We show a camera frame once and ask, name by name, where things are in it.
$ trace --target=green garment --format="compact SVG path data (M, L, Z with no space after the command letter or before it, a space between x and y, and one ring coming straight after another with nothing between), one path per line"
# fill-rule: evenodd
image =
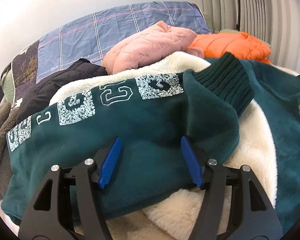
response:
M300 75L289 75L259 61L240 62L272 132L278 168L275 211L287 232L300 216Z
M253 97L245 69L229 53L201 72L146 75L73 95L7 134L13 176L2 209L18 223L52 165L75 166L115 136L123 150L99 194L107 219L191 188L181 137L225 161L239 141L238 116ZM77 221L74 191L72 201Z

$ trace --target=black puffer jacket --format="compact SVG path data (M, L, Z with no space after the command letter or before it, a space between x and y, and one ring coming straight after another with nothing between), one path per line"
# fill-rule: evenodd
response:
M107 75L106 69L80 58L66 70L58 71L34 85L20 105L17 124L28 116L42 111L49 105L51 98L62 86L76 80Z

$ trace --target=blue gripper pad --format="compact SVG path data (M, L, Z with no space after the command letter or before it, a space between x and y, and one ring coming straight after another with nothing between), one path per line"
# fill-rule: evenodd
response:
M121 148L122 148L121 139L117 137L114 140L112 147L110 148L100 169L100 178L98 181L98 185L101 189L104 189L105 186L109 184L112 172L118 161Z
M186 136L181 138L181 151L188 166L192 181L198 188L203 186L202 169Z

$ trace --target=orange garment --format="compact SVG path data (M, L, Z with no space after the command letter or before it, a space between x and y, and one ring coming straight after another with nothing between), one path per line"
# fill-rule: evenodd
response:
M189 46L192 47L201 48L205 58L219 58L225 52L231 52L237 58L254 59L271 64L271 61L266 59L271 54L269 46L245 32L198 34Z

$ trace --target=green sweatshirt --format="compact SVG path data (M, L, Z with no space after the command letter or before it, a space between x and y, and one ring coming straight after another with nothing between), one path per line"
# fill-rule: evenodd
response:
M115 136L123 150L99 194L106 218L164 200L193 187L181 137L225 161L239 141L238 116L253 97L244 67L231 54L201 72L151 74L73 95L7 134L13 176L2 209L18 224L52 165L75 166ZM72 201L77 220L74 191Z

